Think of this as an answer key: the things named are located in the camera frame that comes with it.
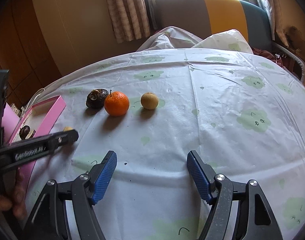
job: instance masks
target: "small round tan fruit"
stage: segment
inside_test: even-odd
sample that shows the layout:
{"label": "small round tan fruit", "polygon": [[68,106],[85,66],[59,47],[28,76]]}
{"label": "small round tan fruit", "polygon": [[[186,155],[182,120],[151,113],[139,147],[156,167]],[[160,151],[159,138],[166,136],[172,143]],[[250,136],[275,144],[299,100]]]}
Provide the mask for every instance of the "small round tan fruit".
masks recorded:
{"label": "small round tan fruit", "polygon": [[148,110],[153,110],[158,106],[158,97],[152,93],[144,93],[140,99],[141,105]]}
{"label": "small round tan fruit", "polygon": [[73,130],[73,128],[70,127],[70,126],[66,126],[66,127],[63,129],[64,132],[70,131],[70,130]]}

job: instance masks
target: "orange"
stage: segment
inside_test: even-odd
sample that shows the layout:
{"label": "orange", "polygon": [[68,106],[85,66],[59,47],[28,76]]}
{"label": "orange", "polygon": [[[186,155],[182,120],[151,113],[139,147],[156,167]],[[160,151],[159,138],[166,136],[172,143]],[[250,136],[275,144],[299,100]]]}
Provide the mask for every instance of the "orange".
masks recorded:
{"label": "orange", "polygon": [[129,99],[124,93],[119,91],[111,92],[110,90],[110,94],[106,97],[103,106],[111,116],[121,116],[129,108]]}

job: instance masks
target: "finger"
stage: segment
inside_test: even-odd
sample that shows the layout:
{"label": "finger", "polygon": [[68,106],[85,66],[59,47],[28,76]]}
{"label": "finger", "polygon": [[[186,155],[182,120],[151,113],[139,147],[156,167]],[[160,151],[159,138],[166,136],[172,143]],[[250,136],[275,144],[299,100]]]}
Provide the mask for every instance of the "finger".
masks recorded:
{"label": "finger", "polygon": [[21,202],[20,204],[14,205],[13,214],[19,220],[25,219],[25,217],[27,216],[27,211],[26,211],[26,204],[24,201]]}
{"label": "finger", "polygon": [[16,185],[14,187],[12,199],[14,200],[15,203],[21,203],[22,201],[24,201],[25,195],[26,195],[26,192],[21,186]]}
{"label": "finger", "polygon": [[18,182],[22,182],[24,180],[25,176],[23,175],[22,171],[20,168],[17,169],[17,172],[16,172],[16,184]]}
{"label": "finger", "polygon": [[0,195],[0,211],[11,209],[12,203],[9,198]]}

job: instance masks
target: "yellow stripe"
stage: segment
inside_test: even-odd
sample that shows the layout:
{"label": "yellow stripe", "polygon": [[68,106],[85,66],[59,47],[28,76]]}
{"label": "yellow stripe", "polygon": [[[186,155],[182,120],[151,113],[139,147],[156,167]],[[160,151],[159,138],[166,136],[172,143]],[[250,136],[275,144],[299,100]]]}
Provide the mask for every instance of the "yellow stripe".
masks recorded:
{"label": "yellow stripe", "polygon": [[205,0],[211,33],[238,30],[248,42],[247,22],[239,0]]}

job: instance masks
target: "human hand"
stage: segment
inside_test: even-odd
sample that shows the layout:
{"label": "human hand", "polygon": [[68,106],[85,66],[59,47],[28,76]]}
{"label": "human hand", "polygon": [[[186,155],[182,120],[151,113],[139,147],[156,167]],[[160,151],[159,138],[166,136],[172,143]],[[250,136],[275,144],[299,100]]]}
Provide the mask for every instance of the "human hand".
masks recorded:
{"label": "human hand", "polygon": [[23,175],[20,169],[16,172],[16,183],[10,197],[0,195],[0,211],[8,211],[12,208],[14,216],[23,220],[27,216],[25,204],[25,190],[20,186],[23,181]]}

